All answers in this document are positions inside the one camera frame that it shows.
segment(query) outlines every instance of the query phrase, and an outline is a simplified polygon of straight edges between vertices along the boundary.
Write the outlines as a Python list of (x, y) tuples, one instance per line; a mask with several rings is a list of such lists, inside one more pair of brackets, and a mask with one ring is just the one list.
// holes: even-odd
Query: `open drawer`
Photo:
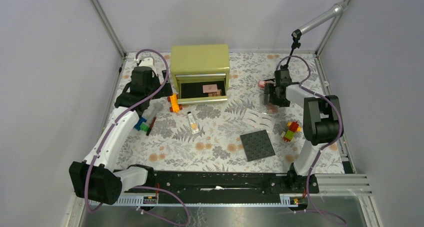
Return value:
[[(178, 86), (178, 104), (200, 104), (227, 101), (227, 75), (225, 73), (181, 74), (176, 75)], [(208, 96), (203, 93), (204, 85), (217, 85), (221, 96)]]

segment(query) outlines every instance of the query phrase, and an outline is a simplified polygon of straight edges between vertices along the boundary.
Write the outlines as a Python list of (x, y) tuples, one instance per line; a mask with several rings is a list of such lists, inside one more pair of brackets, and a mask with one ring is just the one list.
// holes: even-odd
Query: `black textured mat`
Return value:
[(276, 155), (266, 130), (240, 135), (240, 139), (247, 161)]

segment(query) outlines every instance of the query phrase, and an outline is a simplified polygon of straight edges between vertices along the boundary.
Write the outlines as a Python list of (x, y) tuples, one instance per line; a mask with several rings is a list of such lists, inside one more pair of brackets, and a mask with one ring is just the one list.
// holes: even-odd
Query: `gray floor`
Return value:
[[(342, 216), (348, 226), (366, 226), (361, 206), (354, 196), (313, 197), (320, 210), (326, 210)], [(186, 214), (182, 207), (155, 207), (152, 212), (175, 222), (185, 223)], [(282, 227), (313, 226), (333, 227), (316, 213), (283, 214), (288, 208), (281, 207), (190, 207), (190, 227)], [(141, 215), (134, 207), (103, 206), (94, 214), (85, 213), (80, 227), (171, 227), (149, 215)]]

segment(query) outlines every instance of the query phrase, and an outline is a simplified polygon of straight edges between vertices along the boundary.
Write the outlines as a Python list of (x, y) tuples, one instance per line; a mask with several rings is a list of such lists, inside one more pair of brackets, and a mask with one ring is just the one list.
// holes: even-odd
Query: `white wall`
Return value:
[(60, 226), (119, 62), (89, 0), (0, 0), (0, 226)]
[[(291, 34), (342, 0), (99, 0), (126, 51), (229, 44), (231, 51), (290, 50)], [(315, 50), (325, 23), (301, 40)]]
[(422, 226), (423, 0), (352, 0), (321, 59), (385, 227)]

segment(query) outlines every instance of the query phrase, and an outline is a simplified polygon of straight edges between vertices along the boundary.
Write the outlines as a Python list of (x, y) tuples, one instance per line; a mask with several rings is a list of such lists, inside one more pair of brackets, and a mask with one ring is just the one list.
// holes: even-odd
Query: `tabletop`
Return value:
[[(162, 53), (171, 64), (171, 54)], [(142, 53), (152, 56), (157, 70), (165, 65), (154, 53)], [(320, 78), (317, 74), (312, 54), (298, 54), (312, 69), (310, 78), (304, 86), (323, 94)], [(291, 142), (284, 142), (281, 133), (287, 129), (287, 123), (297, 121), (302, 126), (303, 109), (292, 103), (290, 107), (281, 107), (278, 113), (269, 116), (276, 119), (269, 138), (275, 155), (247, 162), (240, 135), (259, 131), (242, 122), (247, 109), (266, 113), (262, 104), (258, 81), (273, 78), (278, 61), (287, 54), (271, 53), (230, 53), (230, 82), (227, 91), (228, 100), (221, 103), (183, 105), (182, 111), (171, 113), (166, 98), (150, 101), (161, 102), (163, 110), (156, 115), (156, 122), (149, 136), (144, 131), (132, 129), (119, 154), (117, 169), (126, 169), (133, 164), (153, 167), (166, 171), (208, 171), (208, 172), (262, 172), (285, 173), (290, 164), (300, 154), (305, 137), (303, 132), (295, 134)], [(135, 53), (129, 53), (119, 82), (118, 97), (125, 84), (131, 80), (131, 71), (136, 66)], [(307, 67), (299, 59), (293, 59), (289, 65), (294, 82), (308, 75)], [(193, 113), (200, 132), (192, 134), (187, 112)], [(316, 165), (317, 173), (344, 173), (342, 160), (336, 144), (325, 149)]]

